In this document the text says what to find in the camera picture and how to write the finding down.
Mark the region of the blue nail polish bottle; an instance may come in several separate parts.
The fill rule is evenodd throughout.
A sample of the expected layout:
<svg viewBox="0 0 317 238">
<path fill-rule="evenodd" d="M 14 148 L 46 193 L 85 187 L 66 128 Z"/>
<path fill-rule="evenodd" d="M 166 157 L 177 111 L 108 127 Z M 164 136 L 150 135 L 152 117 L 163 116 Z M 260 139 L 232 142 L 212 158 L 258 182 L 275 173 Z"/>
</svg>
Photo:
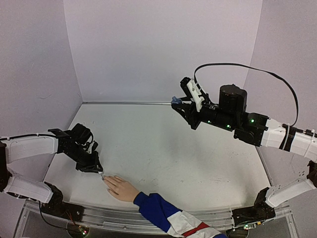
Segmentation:
<svg viewBox="0 0 317 238">
<path fill-rule="evenodd" d="M 173 96 L 171 104 L 172 105 L 181 105 L 181 104 L 183 104 L 183 102 L 182 102 L 182 99 Z"/>
</svg>

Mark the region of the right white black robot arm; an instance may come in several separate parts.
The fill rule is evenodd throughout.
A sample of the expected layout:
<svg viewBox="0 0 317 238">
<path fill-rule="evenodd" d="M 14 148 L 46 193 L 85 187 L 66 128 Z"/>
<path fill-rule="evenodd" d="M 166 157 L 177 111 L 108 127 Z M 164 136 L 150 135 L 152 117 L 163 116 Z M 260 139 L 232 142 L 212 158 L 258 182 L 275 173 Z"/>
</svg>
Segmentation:
<svg viewBox="0 0 317 238">
<path fill-rule="evenodd" d="M 262 189 L 252 206 L 234 209 L 234 227 L 247 229 L 253 224 L 276 216 L 275 208 L 283 202 L 317 187 L 317 134 L 301 130 L 257 113 L 246 112 L 247 92 L 236 85 L 223 85 L 219 102 L 212 103 L 208 95 L 193 80 L 181 84 L 185 97 L 173 97 L 171 107 L 195 130 L 206 123 L 234 133 L 233 137 L 257 147 L 272 147 L 297 154 L 309 160 L 308 174 L 300 172 L 297 179 L 285 186 Z"/>
</svg>

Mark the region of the blue white red sleeve forearm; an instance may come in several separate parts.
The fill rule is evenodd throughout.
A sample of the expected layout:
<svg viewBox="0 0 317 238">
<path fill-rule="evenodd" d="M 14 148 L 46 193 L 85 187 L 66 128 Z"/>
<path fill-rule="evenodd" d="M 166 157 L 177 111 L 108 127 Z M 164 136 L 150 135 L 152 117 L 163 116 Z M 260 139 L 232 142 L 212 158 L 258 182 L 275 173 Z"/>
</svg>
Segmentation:
<svg viewBox="0 0 317 238">
<path fill-rule="evenodd" d="M 153 225 L 176 238 L 225 238 L 226 235 L 210 227 L 195 216 L 167 202 L 158 193 L 140 192 L 135 200 L 141 215 Z"/>
</svg>

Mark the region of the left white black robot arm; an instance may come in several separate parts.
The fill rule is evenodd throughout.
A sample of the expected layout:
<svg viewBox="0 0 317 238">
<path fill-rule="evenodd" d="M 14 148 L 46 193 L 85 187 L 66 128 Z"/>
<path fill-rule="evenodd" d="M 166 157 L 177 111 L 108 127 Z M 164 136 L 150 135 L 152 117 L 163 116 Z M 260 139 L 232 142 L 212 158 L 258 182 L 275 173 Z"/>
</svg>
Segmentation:
<svg viewBox="0 0 317 238">
<path fill-rule="evenodd" d="M 39 202 L 39 210 L 44 214 L 79 222 L 83 206 L 65 202 L 62 191 L 55 185 L 23 176 L 8 165 L 32 157 L 64 154 L 75 162 L 77 171 L 101 174 L 103 167 L 97 147 L 91 130 L 80 123 L 71 130 L 54 128 L 46 133 L 1 137 L 0 191 L 18 199 Z"/>
</svg>

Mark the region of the mannequin hand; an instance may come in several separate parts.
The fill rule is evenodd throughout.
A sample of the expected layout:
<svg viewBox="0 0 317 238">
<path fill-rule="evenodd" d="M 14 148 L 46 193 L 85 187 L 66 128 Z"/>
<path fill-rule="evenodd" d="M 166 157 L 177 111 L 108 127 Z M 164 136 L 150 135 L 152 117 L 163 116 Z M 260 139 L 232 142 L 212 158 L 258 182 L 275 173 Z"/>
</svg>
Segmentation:
<svg viewBox="0 0 317 238">
<path fill-rule="evenodd" d="M 109 194 L 119 201 L 133 203 L 140 193 L 130 182 L 118 176 L 103 176 L 103 182 Z"/>
</svg>

